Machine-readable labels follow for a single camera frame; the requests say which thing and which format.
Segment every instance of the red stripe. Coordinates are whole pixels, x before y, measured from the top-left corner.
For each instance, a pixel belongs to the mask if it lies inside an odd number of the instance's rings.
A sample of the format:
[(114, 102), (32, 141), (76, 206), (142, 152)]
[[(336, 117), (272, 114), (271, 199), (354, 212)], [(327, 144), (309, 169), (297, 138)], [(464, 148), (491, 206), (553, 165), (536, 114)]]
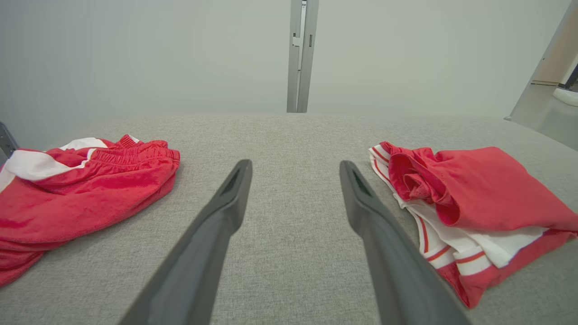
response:
[(467, 262), (470, 262), (470, 261), (473, 261), (473, 260), (477, 260), (478, 258), (480, 258), (480, 257), (482, 257), (482, 256), (484, 256), (484, 255), (486, 255), (486, 254), (485, 254), (484, 251), (482, 250), (482, 251), (479, 252), (478, 254), (472, 255), (472, 256), (470, 256), (470, 257), (460, 258), (459, 260), (456, 260), (455, 262), (456, 262), (456, 263), (467, 263)]
[(428, 247), (428, 232), (425, 230), (425, 223), (423, 221), (422, 218), (420, 218), (421, 221), (421, 228), (423, 229), (423, 233), (424, 233), (424, 253), (427, 253), (429, 250)]
[(373, 149), (373, 151), (384, 161), (386, 161), (387, 163), (390, 162), (388, 159), (386, 159), (385, 157), (383, 157), (378, 151), (377, 149), (375, 149), (375, 147), (371, 147), (371, 149)]
[(377, 169), (379, 175), (381, 175), (383, 178), (387, 179), (387, 181), (391, 183), (390, 179), (387, 178), (385, 175), (383, 175), (383, 173), (379, 170), (379, 167), (377, 166), (377, 160), (374, 160), (374, 162), (375, 162), (375, 169)]
[(447, 252), (450, 249), (450, 245), (447, 245), (444, 249), (440, 250), (439, 252), (435, 253), (434, 255), (426, 258), (426, 260), (428, 262), (431, 262), (433, 260), (435, 260), (436, 258), (440, 257), (441, 255), (443, 255), (445, 252)]

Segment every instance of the elastic waistband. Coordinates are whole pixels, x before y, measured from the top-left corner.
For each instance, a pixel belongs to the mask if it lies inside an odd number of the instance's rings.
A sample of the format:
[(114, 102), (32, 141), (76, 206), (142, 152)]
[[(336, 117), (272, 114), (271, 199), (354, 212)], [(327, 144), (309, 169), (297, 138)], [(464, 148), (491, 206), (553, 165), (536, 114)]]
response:
[(136, 165), (159, 158), (180, 161), (180, 152), (168, 149), (166, 141), (151, 141), (126, 149), (97, 148), (90, 160), (111, 165)]

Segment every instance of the floor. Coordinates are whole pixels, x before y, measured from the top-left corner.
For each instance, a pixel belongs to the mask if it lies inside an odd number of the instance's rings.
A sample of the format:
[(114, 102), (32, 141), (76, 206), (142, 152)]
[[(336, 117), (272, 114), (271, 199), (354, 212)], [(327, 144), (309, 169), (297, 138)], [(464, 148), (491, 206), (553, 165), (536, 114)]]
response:
[(578, 150), (578, 107), (552, 97), (555, 86), (531, 84), (512, 121)]

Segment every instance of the red garment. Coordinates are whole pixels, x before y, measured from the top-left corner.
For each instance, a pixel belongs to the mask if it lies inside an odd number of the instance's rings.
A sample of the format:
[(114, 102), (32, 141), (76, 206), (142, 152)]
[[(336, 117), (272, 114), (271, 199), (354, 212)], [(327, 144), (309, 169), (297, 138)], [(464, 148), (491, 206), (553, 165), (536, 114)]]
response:
[(172, 190), (180, 154), (165, 141), (86, 138), (17, 150), (0, 172), (0, 286), (45, 251), (118, 223)]
[[(564, 245), (578, 234), (578, 216), (514, 158), (495, 147), (409, 150), (388, 142), (370, 149), (377, 175), (401, 198), (416, 219), (420, 253), (474, 308), (488, 287), (495, 286), (538, 257)], [(458, 252), (424, 222), (416, 202), (435, 206), (437, 217), (450, 227), (503, 232), (541, 226), (549, 228), (520, 249), (509, 263), (496, 267), (481, 247)]]

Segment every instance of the folded clothing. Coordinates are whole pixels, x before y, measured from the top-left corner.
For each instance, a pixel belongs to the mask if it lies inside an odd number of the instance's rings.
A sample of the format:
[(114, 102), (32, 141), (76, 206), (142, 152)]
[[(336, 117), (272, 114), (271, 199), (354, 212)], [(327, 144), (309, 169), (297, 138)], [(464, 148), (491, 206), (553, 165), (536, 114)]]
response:
[(415, 218), (420, 252), (469, 308), (578, 234), (578, 216), (498, 148), (369, 149), (373, 170)]
[(118, 223), (169, 193), (180, 153), (129, 135), (16, 150), (0, 171), (0, 286), (45, 251)]

